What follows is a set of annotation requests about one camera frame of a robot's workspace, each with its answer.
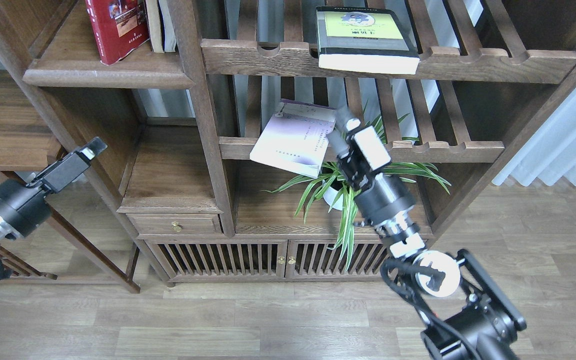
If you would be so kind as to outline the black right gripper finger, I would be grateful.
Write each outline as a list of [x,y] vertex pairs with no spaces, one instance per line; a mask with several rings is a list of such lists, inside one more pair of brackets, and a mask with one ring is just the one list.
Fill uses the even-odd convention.
[[335,129],[341,133],[351,132],[362,125],[362,121],[358,116],[349,109],[343,106],[335,110]]

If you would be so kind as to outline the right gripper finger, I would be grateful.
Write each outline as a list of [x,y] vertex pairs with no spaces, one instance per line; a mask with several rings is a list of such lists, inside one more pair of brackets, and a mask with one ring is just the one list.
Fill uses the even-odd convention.
[[338,159],[345,159],[350,155],[350,146],[338,130],[327,134],[327,141]]

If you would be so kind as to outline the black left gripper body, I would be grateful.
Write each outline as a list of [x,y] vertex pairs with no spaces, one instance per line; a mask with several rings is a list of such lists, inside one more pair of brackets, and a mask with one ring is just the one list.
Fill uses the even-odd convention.
[[0,184],[0,239],[27,237],[50,215],[46,196],[61,192],[90,167],[91,150],[76,149],[41,171],[27,184]]

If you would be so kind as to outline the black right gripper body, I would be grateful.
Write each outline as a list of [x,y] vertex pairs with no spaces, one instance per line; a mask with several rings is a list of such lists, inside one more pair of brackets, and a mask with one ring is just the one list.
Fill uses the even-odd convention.
[[350,155],[337,158],[337,164],[350,188],[359,192],[354,202],[364,223],[373,228],[416,227],[409,215],[416,201],[398,176],[384,173],[391,157],[375,128],[358,127],[343,137]]

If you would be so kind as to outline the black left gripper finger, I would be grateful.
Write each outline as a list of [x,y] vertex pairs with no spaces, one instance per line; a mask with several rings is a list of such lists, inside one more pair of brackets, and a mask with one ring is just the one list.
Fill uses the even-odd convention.
[[108,144],[100,137],[94,137],[90,142],[80,148],[80,156],[91,162],[108,148]]

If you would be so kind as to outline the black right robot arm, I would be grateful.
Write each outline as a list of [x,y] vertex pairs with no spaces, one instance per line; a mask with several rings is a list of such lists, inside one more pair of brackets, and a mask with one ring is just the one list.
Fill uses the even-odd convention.
[[386,172],[391,156],[375,128],[343,107],[327,137],[343,177],[358,192],[354,202],[363,223],[390,253],[382,280],[425,324],[420,337],[430,358],[516,360],[511,344],[526,329],[524,316],[470,251],[452,256],[426,247],[409,215],[415,199]]

